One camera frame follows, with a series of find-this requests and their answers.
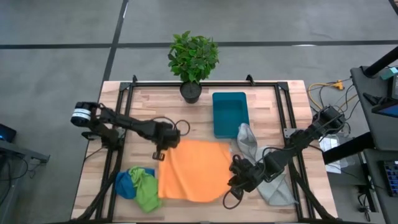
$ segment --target blue cloth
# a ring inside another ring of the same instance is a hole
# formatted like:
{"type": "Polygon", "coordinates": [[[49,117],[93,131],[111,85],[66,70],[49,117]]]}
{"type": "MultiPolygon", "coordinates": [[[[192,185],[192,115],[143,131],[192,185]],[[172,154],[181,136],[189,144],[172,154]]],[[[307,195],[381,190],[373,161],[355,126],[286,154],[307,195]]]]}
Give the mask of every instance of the blue cloth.
{"type": "MultiPolygon", "coordinates": [[[[145,173],[155,177],[155,170],[151,168],[144,168],[145,173]]],[[[115,191],[118,195],[125,199],[134,199],[136,197],[136,190],[133,187],[129,171],[119,172],[116,176],[115,191]]]]}

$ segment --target teal plastic bin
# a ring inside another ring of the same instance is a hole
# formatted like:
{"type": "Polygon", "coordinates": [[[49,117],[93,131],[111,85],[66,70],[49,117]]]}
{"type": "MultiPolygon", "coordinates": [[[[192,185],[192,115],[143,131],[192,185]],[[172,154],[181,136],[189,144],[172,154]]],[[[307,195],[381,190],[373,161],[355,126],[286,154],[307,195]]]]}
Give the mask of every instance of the teal plastic bin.
{"type": "Polygon", "coordinates": [[[245,93],[213,93],[214,135],[218,139],[236,138],[241,123],[249,123],[245,93]]]}

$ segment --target orange cloth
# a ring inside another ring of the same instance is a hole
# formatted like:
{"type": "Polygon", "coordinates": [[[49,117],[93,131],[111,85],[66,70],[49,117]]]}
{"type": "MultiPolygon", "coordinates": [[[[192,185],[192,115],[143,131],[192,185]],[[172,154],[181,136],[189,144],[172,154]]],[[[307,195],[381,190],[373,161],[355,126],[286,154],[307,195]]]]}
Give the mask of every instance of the orange cloth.
{"type": "Polygon", "coordinates": [[[159,162],[159,197],[211,202],[223,195],[231,173],[229,144],[181,140],[159,162]]]}

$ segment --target wooden tabletop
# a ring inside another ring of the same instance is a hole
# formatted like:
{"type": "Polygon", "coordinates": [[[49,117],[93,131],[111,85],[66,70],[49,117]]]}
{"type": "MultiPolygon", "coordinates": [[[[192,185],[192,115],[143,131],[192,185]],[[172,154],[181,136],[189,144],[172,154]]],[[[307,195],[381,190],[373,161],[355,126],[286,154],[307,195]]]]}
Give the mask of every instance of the wooden tabletop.
{"type": "MultiPolygon", "coordinates": [[[[311,124],[312,114],[301,80],[287,81],[298,128],[307,128],[311,124]]],[[[104,82],[99,102],[115,109],[120,82],[104,82]]],[[[214,92],[242,91],[248,101],[250,126],[259,146],[283,147],[284,142],[280,129],[279,114],[273,87],[203,87],[197,103],[189,105],[184,102],[178,87],[140,87],[134,88],[130,116],[136,119],[151,119],[166,116],[174,121],[186,119],[190,122],[191,131],[183,138],[219,141],[213,134],[212,94],[214,92]]],[[[282,93],[285,117],[288,119],[285,97],[282,93]]],[[[238,153],[233,140],[231,147],[238,153]]],[[[87,155],[101,147],[100,141],[89,144],[87,155]]],[[[132,131],[127,132],[121,170],[132,166],[158,168],[158,162],[152,159],[155,145],[139,137],[132,131]]],[[[321,152],[307,148],[303,151],[308,181],[312,192],[330,214],[337,217],[335,203],[331,194],[329,180],[321,152]]],[[[103,175],[106,150],[91,156],[83,165],[78,186],[72,218],[81,215],[98,193],[103,175]]],[[[104,203],[104,214],[108,211],[108,192],[104,203]]],[[[303,210],[306,211],[303,192],[300,191],[303,210]]],[[[164,206],[152,213],[143,213],[135,201],[116,197],[114,222],[292,222],[297,220],[294,206],[272,207],[263,201],[257,190],[245,192],[243,201],[234,210],[227,210],[222,205],[222,196],[211,203],[194,203],[186,200],[166,199],[164,206]]],[[[233,205],[236,200],[227,197],[227,204],[233,205]]]]}

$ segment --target concrete floor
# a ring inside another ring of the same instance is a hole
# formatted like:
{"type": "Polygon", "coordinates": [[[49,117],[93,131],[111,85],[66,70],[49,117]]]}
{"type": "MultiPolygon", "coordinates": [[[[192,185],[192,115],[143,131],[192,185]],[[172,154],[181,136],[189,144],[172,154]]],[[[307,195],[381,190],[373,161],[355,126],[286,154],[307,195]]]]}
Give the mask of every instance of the concrete floor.
{"type": "MultiPolygon", "coordinates": [[[[121,4],[2,0],[0,44],[111,43],[121,4]]],[[[120,43],[170,42],[173,33],[185,30],[215,41],[394,40],[396,20],[387,0],[132,0],[120,43]]],[[[351,67],[369,65],[393,47],[220,47],[221,63],[211,79],[242,80],[250,73],[257,80],[304,80],[307,86],[332,82],[348,78],[351,67]]],[[[174,80],[167,52],[118,49],[110,80],[130,80],[133,74],[139,80],[174,80]]],[[[70,115],[76,101],[98,99],[108,55],[109,49],[0,50],[0,123],[18,131],[18,145],[51,154],[34,179],[25,178],[13,222],[70,217],[87,145],[70,115]]],[[[342,94],[326,88],[324,102],[334,104],[342,94]]],[[[360,106],[349,122],[352,136],[368,130],[360,106]]],[[[355,189],[331,186],[339,217],[365,222],[356,212],[355,189]]],[[[373,214],[372,221],[384,222],[380,214],[373,214]]]]}

